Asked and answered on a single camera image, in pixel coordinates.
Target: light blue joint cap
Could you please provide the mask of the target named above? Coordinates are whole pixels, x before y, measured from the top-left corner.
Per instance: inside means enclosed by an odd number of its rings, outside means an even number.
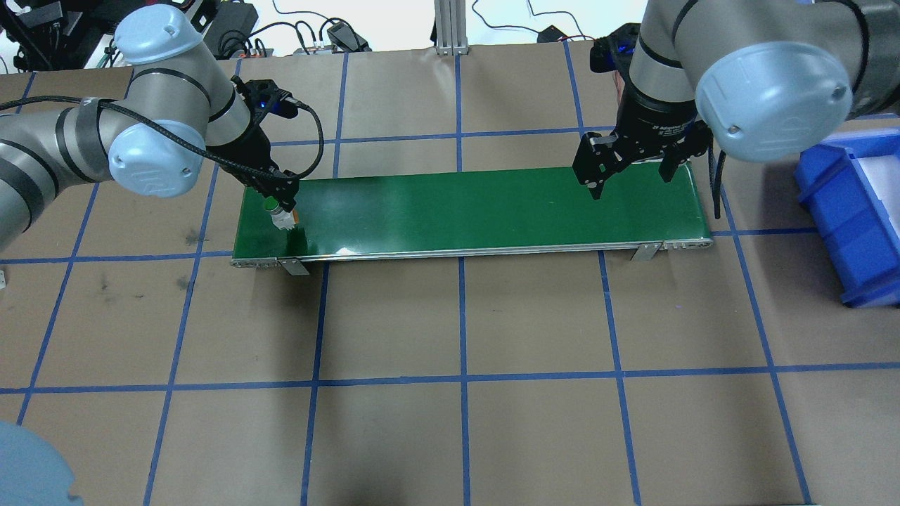
[[[82,506],[68,489],[75,475],[62,455],[30,430],[0,421],[0,504]]]
[[[145,65],[185,53],[203,42],[191,21],[172,5],[141,7],[121,20],[115,44],[132,65]]]
[[[157,123],[205,149],[203,137],[194,128],[171,120]],[[203,157],[138,123],[112,142],[109,162],[112,178],[126,189],[140,195],[168,198],[186,194],[197,184]]]
[[[826,50],[765,42],[719,59],[697,83],[697,111],[729,156],[767,162],[814,146],[847,118],[850,78]]]

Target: robotic arm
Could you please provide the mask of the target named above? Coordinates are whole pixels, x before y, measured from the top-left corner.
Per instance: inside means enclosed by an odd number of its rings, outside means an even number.
[[[135,11],[115,39],[135,66],[125,100],[47,96],[3,104],[73,106],[0,114],[0,250],[72,185],[115,179],[138,194],[174,197],[194,186],[203,157],[273,197],[281,210],[293,209],[298,182],[318,165],[321,149],[307,171],[282,171],[259,123],[268,113],[292,118],[306,110],[319,125],[321,146],[321,123],[308,105],[272,81],[229,80],[171,5]]]
[[[714,136],[746,161],[797,153],[845,120],[900,112],[898,48],[900,0],[650,0],[642,24],[591,50],[591,70],[625,89],[616,128],[585,134],[572,168],[599,199],[636,161],[661,157],[671,181]]]

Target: green conveyor belt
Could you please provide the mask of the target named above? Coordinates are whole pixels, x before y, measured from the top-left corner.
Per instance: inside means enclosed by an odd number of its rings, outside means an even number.
[[[633,165],[598,201],[569,167],[303,181],[290,231],[248,189],[232,264],[711,244],[689,167],[668,184],[657,168]]]

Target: metal support leg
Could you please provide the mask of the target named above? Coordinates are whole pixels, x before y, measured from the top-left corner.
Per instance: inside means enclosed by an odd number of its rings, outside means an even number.
[[[653,258],[656,255],[656,252],[662,248],[661,242],[649,242],[647,244],[642,244],[637,247],[637,251],[634,252],[634,255],[631,257],[631,261],[633,262],[645,262]]]
[[[465,0],[435,0],[435,25],[437,54],[469,54],[469,40],[465,37]]]
[[[293,258],[290,260],[278,260],[278,263],[284,267],[284,270],[291,276],[309,276],[310,271],[306,269],[306,266],[298,259]]]

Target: power adapter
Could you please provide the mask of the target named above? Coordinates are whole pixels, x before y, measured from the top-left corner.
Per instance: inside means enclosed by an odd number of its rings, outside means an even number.
[[[243,41],[235,30],[242,33],[245,37],[252,31],[257,24],[259,14],[252,4],[244,4],[243,2],[220,2],[219,11],[215,14],[210,22],[210,28],[203,37],[206,47],[210,48],[212,54],[216,57],[224,57],[227,59],[232,53],[243,48]]]
[[[559,28],[550,25],[537,34],[538,42],[558,42],[565,37],[565,33]]]

